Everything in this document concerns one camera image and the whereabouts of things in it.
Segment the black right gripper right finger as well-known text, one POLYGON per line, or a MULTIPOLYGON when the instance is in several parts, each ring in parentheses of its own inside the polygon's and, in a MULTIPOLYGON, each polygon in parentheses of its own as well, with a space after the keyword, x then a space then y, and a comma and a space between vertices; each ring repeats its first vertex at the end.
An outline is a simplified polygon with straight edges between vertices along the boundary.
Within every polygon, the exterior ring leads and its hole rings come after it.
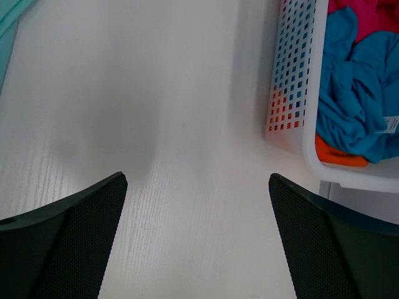
POLYGON ((398 225, 278 173, 269 195, 297 298, 398 298, 398 225))

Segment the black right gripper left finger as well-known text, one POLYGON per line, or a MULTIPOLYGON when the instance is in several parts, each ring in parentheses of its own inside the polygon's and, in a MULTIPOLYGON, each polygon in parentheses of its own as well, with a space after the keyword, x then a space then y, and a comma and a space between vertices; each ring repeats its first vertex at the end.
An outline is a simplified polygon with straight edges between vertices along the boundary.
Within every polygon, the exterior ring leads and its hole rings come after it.
POLYGON ((1 220, 1 298, 97 298, 127 187, 117 172, 1 220))

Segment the teal t shirt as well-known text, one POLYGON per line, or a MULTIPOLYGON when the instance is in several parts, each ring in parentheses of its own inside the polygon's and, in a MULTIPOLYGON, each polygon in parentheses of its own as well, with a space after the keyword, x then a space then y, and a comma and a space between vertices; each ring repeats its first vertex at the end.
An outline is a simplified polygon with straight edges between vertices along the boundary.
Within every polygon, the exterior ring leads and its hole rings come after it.
POLYGON ((0 22, 0 59, 1 59, 1 90, 11 59, 14 41, 17 34, 19 19, 34 3, 33 0, 1 0, 0 22))

